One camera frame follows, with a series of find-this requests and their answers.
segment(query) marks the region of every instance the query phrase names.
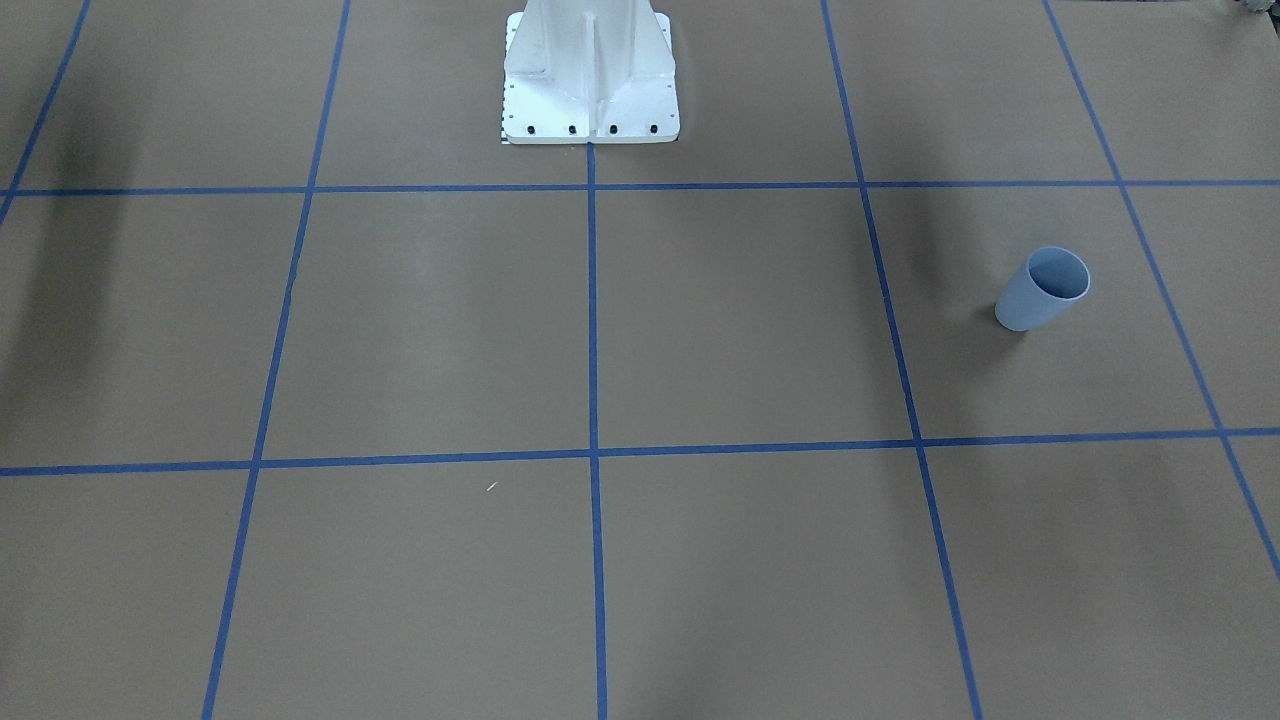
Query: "blue tape line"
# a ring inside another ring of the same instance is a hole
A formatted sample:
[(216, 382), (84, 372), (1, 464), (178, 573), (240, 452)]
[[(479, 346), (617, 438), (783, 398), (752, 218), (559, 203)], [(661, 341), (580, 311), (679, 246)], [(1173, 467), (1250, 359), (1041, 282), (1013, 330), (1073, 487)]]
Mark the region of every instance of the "blue tape line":
[(1217, 436), (1222, 443), (1222, 451), (1226, 452), (1226, 460), (1231, 465), (1231, 473), (1235, 475), (1235, 482), (1240, 487), (1240, 495), (1244, 496), (1244, 502), (1249, 509), (1249, 514), (1253, 516), (1253, 525), (1257, 528), (1258, 537), (1262, 541), (1262, 547), (1266, 550), (1267, 557), (1271, 560), (1271, 569), (1275, 573), (1276, 579), (1280, 579), (1280, 555), (1276, 553), (1275, 543), (1271, 541), (1271, 533), (1267, 532), (1267, 525), (1262, 519), (1262, 512), (1258, 511), (1258, 505), (1253, 498), (1253, 491), (1249, 488), (1249, 482), (1245, 479), (1244, 471), (1240, 470), (1239, 460), (1235, 457), (1235, 448), (1231, 447), (1231, 439), (1226, 432), (1226, 427), (1222, 424), (1221, 415), (1219, 415), (1217, 405), (1213, 402), (1213, 396), (1208, 389), (1208, 383), (1204, 380), (1204, 373), (1201, 372), (1199, 361), (1196, 359), (1194, 350), (1192, 350), (1190, 337), (1187, 334), (1187, 329), (1183, 327), (1183, 320), (1178, 315), (1178, 307), (1174, 306), (1174, 297), (1169, 292), (1169, 286), (1165, 283), (1164, 273), (1160, 272), (1160, 264), (1156, 263), (1156, 254), (1151, 250), (1151, 243), (1147, 241), (1147, 231), (1143, 228), (1142, 220), (1138, 218), (1138, 209), (1134, 206), (1133, 199), (1129, 196), (1124, 176), (1120, 173), (1120, 165), (1116, 163), (1115, 154), (1111, 152), (1111, 143), (1107, 141), (1107, 136), (1102, 131), (1102, 122), (1098, 119), (1098, 114), (1093, 108), (1093, 101), (1089, 100), (1089, 94), (1084, 88), (1084, 81), (1080, 78), (1075, 58), (1071, 56), (1071, 49), (1066, 44), (1066, 36), (1062, 35), (1062, 28), (1057, 22), (1057, 15), (1053, 13), (1050, 0), (1041, 0), (1041, 5), (1043, 5), (1044, 13), (1048, 14), (1050, 24), (1053, 27), (1053, 35), (1057, 37), (1057, 44), (1062, 49), (1062, 56), (1066, 59), (1066, 65), (1071, 70), (1071, 79), (1075, 81), (1075, 88), (1080, 94), (1080, 100), (1084, 102), (1085, 110), (1089, 113), (1089, 120), (1093, 123), (1093, 131), (1097, 133), (1098, 143), (1102, 146), (1102, 154), (1106, 156), (1107, 164), (1111, 167), (1111, 174), (1116, 179), (1120, 196), (1124, 199), (1125, 209), (1129, 211), (1129, 219), (1133, 222), (1133, 229), (1138, 233), (1138, 242), (1142, 245), (1143, 255), (1147, 256), (1147, 264), (1151, 266), (1151, 274), (1156, 279), (1156, 287), (1160, 290), (1160, 297), (1165, 302), (1165, 310), (1169, 313), (1169, 318), (1174, 323), (1174, 329), (1178, 332), (1178, 340), (1183, 345), (1183, 352), (1187, 355), (1188, 364), (1190, 364), (1192, 374), (1196, 375), (1196, 384), (1199, 386), (1201, 396), (1204, 398), (1204, 406), (1208, 409), (1210, 418), (1213, 420), (1213, 427), (1217, 429)]
[(1280, 436), (1280, 428), (1235, 428), (1226, 430), (1231, 437), (1272, 437)]
[(604, 523), (600, 511), (600, 459), (591, 456), (591, 555), (595, 577), (595, 716), (609, 717), (608, 633), (604, 616)]
[(831, 442), (762, 442), (742, 445), (659, 445), (643, 447), (604, 447), (600, 457), (654, 457), (667, 455), (739, 455), (769, 452), (832, 452), (847, 450), (890, 450), (915, 447), (910, 439), (865, 439)]
[[(1280, 428), (1228, 429), (1231, 437), (1275, 437)], [(1216, 438), (1217, 430), (1147, 430), (1128, 433), (1070, 433), (1046, 436), (975, 436), (922, 438), (924, 447), (972, 447), (1001, 445), (1094, 443), (1124, 441)], [(262, 470), (300, 468), (365, 468), (376, 465), (444, 465), (467, 462), (516, 462), (536, 460), (582, 460), (591, 457), (660, 457), (676, 455), (739, 455), (787, 452), (847, 452), (860, 450), (904, 450), (915, 447), (914, 439), (859, 439), (819, 442), (768, 442), (741, 445), (659, 445), (586, 447), (564, 450), (511, 450), (488, 452), (436, 452), (419, 455), (358, 455), (334, 457), (278, 457), (264, 459), (256, 465)], [(187, 462), (120, 462), (106, 465), (31, 465), (0, 468), (0, 478), (29, 478), (52, 475), (110, 475), (124, 473), (191, 473), (204, 470), (248, 470), (252, 460), (209, 460)]]
[(0, 468), (0, 478), (41, 478), (56, 475), (122, 475), (142, 473), (200, 473), (207, 470), (248, 470), (248, 460), (209, 460), (191, 462), (114, 462), (106, 465), (44, 465)]
[(589, 450), (529, 450), (495, 452), (436, 452), (424, 455), (364, 455), (353, 457), (280, 457), (262, 460), (264, 470), (300, 468), (369, 468), (376, 465), (453, 465), (466, 462), (513, 462), (526, 460), (571, 460), (590, 457)]
[(588, 427), (591, 450), (600, 447), (599, 297), (596, 293), (595, 145), (586, 146), (586, 314), (588, 314)]
[(1115, 181), (869, 181), (867, 187), (873, 190), (895, 190), (914, 187), (1115, 187)]
[(668, 190), (852, 190), (856, 182), (850, 181), (812, 181), (812, 182), (614, 182), (595, 186), (600, 191), (668, 191)]
[(333, 59), (329, 65), (329, 81), (325, 86), (324, 104), (320, 109), (320, 123), (316, 127), (315, 150), (311, 154), (311, 170), (307, 176), (306, 193), (302, 200), (302, 213), (298, 218), (298, 232), (293, 241), (293, 256), (289, 260), (289, 275), (284, 286), (284, 300), (280, 304), (280, 319), (275, 331), (275, 345), (271, 350), (271, 365), (262, 392), (262, 410), (259, 415), (257, 436), (253, 441), (253, 460), (244, 484), (244, 502), (241, 506), (239, 527), (236, 530), (236, 548), (232, 552), (232, 566), (227, 577), (227, 593), (223, 598), (223, 612), (218, 623), (218, 638), (214, 642), (214, 657), (209, 667), (209, 685), (205, 691), (202, 720), (212, 720), (214, 703), (218, 700), (218, 683), (221, 676), (223, 656), (227, 651), (227, 637), (230, 632), (232, 612), (236, 607), (236, 589), (239, 584), (239, 571), (244, 559), (244, 542), (248, 537), (250, 519), (253, 512), (253, 496), (257, 492), (257, 478), (266, 445), (266, 432), (271, 419), (271, 404), (275, 397), (275, 383), (280, 372), (280, 357), (284, 354), (284, 337), (289, 328), (289, 313), (293, 304), (293, 284), (298, 278), (298, 264), (302, 259), (302, 246), (306, 240), (307, 222), (311, 215), (316, 177), (320, 173), (320, 156), (324, 151), (324, 136), (329, 124), (329, 111), (333, 106), (333, 92), (338, 83), (338, 67), (342, 63), (342, 46), (347, 36), (347, 20), (351, 17), (351, 0), (343, 0), (342, 17), (338, 20), (338, 37), (334, 40)]
[(604, 624), (604, 528), (600, 518), (600, 402), (599, 402), (599, 304), (596, 284), (596, 183), (595, 145), (586, 145), (586, 292), (588, 292), (588, 434), (591, 456), (591, 553), (595, 577), (595, 712), (609, 716), (609, 682)]
[(18, 197), (119, 197), (154, 195), (302, 195), (306, 187), (83, 187), (68, 190), (19, 190)]
[(40, 140), (40, 132), (45, 129), (45, 123), (49, 120), (49, 110), (54, 106), (54, 97), (58, 95), (58, 88), (63, 85), (63, 78), (67, 77), (67, 67), (72, 61), (72, 55), (76, 54), (76, 45), (79, 42), (81, 31), (84, 29), (84, 18), (88, 17), (90, 3), (91, 0), (81, 3), (81, 12), (76, 15), (76, 26), (72, 27), (72, 37), (67, 42), (67, 50), (63, 51), (63, 59), (58, 63), (58, 72), (54, 73), (54, 82), (49, 85), (45, 102), (40, 106), (40, 113), (36, 114), (36, 124), (32, 126), (31, 135), (27, 136), (27, 145), (22, 149), (18, 167), (13, 172), (13, 179), (9, 181), (9, 191), (5, 192), (4, 202), (0, 204), (0, 225), (9, 217), (9, 208), (13, 206), (13, 200), (18, 196), (18, 186), (22, 184), (22, 176), (27, 173), (31, 155), (36, 151), (36, 141)]
[[(1126, 179), (1129, 187), (1274, 187), (1280, 179)], [(872, 190), (948, 188), (948, 187), (1116, 187), (1116, 181), (1071, 179), (986, 179), (986, 181), (867, 181)], [(662, 192), (685, 190), (855, 190), (858, 182), (691, 182), (691, 183), (596, 183), (600, 192)], [(585, 183), (561, 184), (317, 184), (317, 195), (380, 195), (431, 192), (581, 192)], [(306, 186), (244, 187), (82, 187), (5, 191), (5, 197), (96, 197), (156, 195), (302, 195)]]
[(385, 192), (562, 192), (584, 191), (586, 184), (321, 184), (319, 193), (385, 193)]
[(858, 147), (858, 132), (854, 126), (854, 114), (849, 104), (849, 92), (845, 87), (845, 73), (840, 63), (840, 50), (836, 46), (836, 31), (831, 22), (831, 8), (827, 0), (822, 0), (822, 19), (827, 28), (827, 45), (831, 49), (831, 64), (836, 73), (836, 86), (840, 91), (840, 106), (845, 114), (845, 129), (849, 135), (849, 149), (854, 159), (854, 172), (858, 176), (859, 195), (863, 201), (863, 214), (867, 217), (867, 234), (870, 240), (872, 254), (876, 258), (876, 277), (879, 279), (881, 293), (884, 300), (884, 318), (888, 322), (890, 337), (893, 341), (893, 356), (897, 360), (899, 380), (902, 384), (902, 398), (906, 404), (906, 416), (911, 425), (911, 441), (915, 446), (915, 459), (920, 468), (920, 479), (924, 483), (924, 498), (929, 507), (929, 521), (933, 527), (933, 542), (937, 546), (938, 565), (942, 570), (942, 582), (947, 591), (947, 603), (951, 607), (951, 624), (956, 635), (956, 650), (960, 653), (960, 665), (964, 670), (965, 687), (969, 692), (969, 707), (974, 720), (982, 720), (982, 700), (978, 694), (978, 683), (974, 678), (973, 661), (969, 653), (969, 641), (964, 629), (964, 616), (960, 612), (960, 598), (956, 593), (955, 577), (951, 571), (951, 556), (947, 552), (946, 534), (942, 530), (942, 516), (938, 512), (937, 497), (933, 492), (933, 474), (929, 470), (929, 460), (922, 442), (920, 421), (915, 411), (915, 398), (911, 393), (911, 379), (906, 370), (906, 356), (902, 352), (902, 340), (897, 328), (897, 319), (893, 314), (893, 299), (890, 292), (888, 274), (884, 270), (884, 258), (881, 252), (879, 233), (876, 229), (876, 215), (872, 210), (870, 192), (867, 186), (867, 174), (863, 169), (863, 158)]
[(1272, 187), (1280, 179), (1125, 179), (1129, 187)]
[(1048, 436), (988, 436), (925, 438), (925, 447), (974, 447), (992, 445), (1052, 445), (1080, 442), (1124, 442), (1151, 439), (1216, 438), (1217, 430), (1149, 430), (1130, 433), (1065, 433)]

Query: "white metal pedestal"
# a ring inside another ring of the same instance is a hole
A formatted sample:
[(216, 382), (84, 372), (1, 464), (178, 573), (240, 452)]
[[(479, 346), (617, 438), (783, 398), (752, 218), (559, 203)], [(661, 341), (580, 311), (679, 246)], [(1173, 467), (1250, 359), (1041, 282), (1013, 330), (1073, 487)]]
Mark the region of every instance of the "white metal pedestal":
[(671, 19), (649, 0), (529, 0), (507, 19), (504, 67), (504, 142), (671, 142), (680, 135)]

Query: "light blue cup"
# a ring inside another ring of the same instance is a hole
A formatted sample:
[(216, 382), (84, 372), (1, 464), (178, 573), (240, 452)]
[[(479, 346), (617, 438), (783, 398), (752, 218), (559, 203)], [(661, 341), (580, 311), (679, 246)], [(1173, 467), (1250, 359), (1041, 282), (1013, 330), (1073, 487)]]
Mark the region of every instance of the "light blue cup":
[(1074, 252), (1041, 247), (1027, 258), (996, 302), (1001, 325), (1023, 332), (1043, 325), (1089, 292), (1089, 268)]

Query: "floor tile square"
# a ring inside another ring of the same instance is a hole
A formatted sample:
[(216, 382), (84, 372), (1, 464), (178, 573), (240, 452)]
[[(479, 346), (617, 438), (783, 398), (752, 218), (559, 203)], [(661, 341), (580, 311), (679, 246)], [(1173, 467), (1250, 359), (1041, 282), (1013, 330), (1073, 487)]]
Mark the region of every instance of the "floor tile square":
[(95, 1), (23, 187), (305, 184), (340, 10)]
[(1111, 178), (1039, 3), (835, 3), (831, 17), (868, 179)]
[(600, 437), (910, 437), (855, 191), (599, 193)]
[(301, 200), (19, 197), (0, 464), (248, 457)]
[(361, 0), (351, 10), (320, 181), (582, 183), (581, 146), (502, 143), (503, 38), (524, 3)]
[(600, 473), (609, 717), (968, 716), (914, 452)]
[(0, 479), (6, 720), (197, 717), (244, 473)]
[(1276, 33), (1233, 0), (1053, 3), (1126, 178), (1275, 178)]
[(49, 86), (70, 41), (81, 0), (9, 0), (0, 6), (0, 183), (18, 169)]
[(268, 455), (588, 445), (586, 196), (324, 195)]
[[(1212, 428), (1117, 191), (904, 188), (873, 204), (925, 436)], [(1079, 254), (1092, 288), (1006, 331), (996, 300), (1044, 245)]]
[(671, 17), (680, 140), (600, 146), (600, 182), (854, 179), (818, 3), (653, 5)]
[(1280, 188), (1130, 193), (1222, 421), (1280, 425)]
[(266, 471), (218, 717), (595, 717), (585, 461)]
[(929, 464), (987, 717), (1275, 715), (1280, 593), (1217, 439)]

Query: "cup rim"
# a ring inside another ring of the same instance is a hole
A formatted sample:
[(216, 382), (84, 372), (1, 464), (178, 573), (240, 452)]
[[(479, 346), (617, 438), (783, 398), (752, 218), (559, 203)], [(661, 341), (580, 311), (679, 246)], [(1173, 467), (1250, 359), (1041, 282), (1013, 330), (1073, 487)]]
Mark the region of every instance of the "cup rim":
[[(1036, 282), (1036, 277), (1032, 275), (1032, 260), (1034, 260), (1036, 256), (1039, 255), (1039, 254), (1042, 254), (1042, 252), (1052, 252), (1052, 254), (1055, 254), (1057, 256), (1066, 255), (1068, 258), (1070, 258), (1071, 260), (1074, 260), (1075, 264), (1079, 265), (1079, 268), (1082, 270), (1084, 270), (1084, 288), (1080, 290), (1080, 292), (1078, 292), (1076, 295), (1071, 295), (1069, 297), (1062, 297), (1061, 295), (1056, 295), (1053, 292), (1050, 292), (1050, 291), (1044, 290), (1044, 287), (1041, 286), (1041, 283)], [(1079, 300), (1079, 299), (1084, 297), (1085, 295), (1088, 295), (1089, 288), (1093, 287), (1093, 273), (1089, 272), (1089, 266), (1084, 263), (1084, 260), (1082, 260), (1080, 256), (1076, 255), (1075, 252), (1071, 252), (1070, 250), (1068, 250), (1065, 247), (1060, 247), (1057, 245), (1046, 245), (1044, 247), (1036, 249), (1030, 255), (1027, 256), (1027, 261), (1023, 263), (1023, 273), (1027, 275), (1027, 279), (1029, 279), (1032, 282), (1032, 284), (1036, 286), (1036, 290), (1043, 292), (1044, 295), (1047, 295), (1050, 297), (1055, 297), (1055, 299), (1062, 300), (1062, 301)]]

